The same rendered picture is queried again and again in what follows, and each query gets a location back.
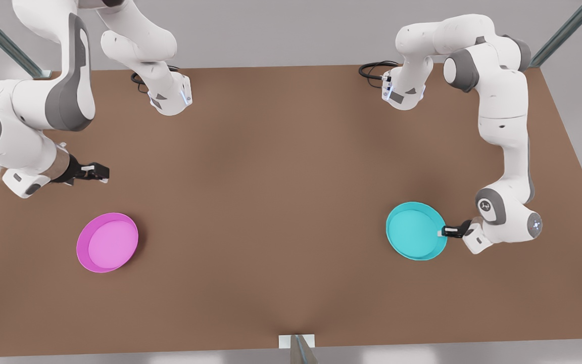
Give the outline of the silver frame post with foot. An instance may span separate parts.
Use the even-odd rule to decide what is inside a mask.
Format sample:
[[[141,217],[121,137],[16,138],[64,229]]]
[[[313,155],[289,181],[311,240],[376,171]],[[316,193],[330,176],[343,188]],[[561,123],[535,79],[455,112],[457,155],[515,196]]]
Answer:
[[[278,336],[278,348],[289,349],[289,364],[319,364],[313,349],[316,348],[314,334]]]

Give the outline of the pink plate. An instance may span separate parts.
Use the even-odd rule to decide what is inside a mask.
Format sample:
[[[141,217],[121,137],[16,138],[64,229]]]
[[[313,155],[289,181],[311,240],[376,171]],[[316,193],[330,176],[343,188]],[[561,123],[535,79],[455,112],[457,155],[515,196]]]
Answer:
[[[138,228],[131,217],[122,213],[102,214],[79,233],[76,255],[88,271],[106,274],[132,258],[138,238]]]

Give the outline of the blue plate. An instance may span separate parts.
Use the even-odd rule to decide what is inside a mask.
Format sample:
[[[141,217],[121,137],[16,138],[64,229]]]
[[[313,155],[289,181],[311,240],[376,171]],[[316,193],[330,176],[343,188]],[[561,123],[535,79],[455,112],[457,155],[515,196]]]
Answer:
[[[431,206],[407,201],[391,210],[386,217],[386,239],[403,257],[427,261],[439,256],[447,244],[442,235],[443,217]]]

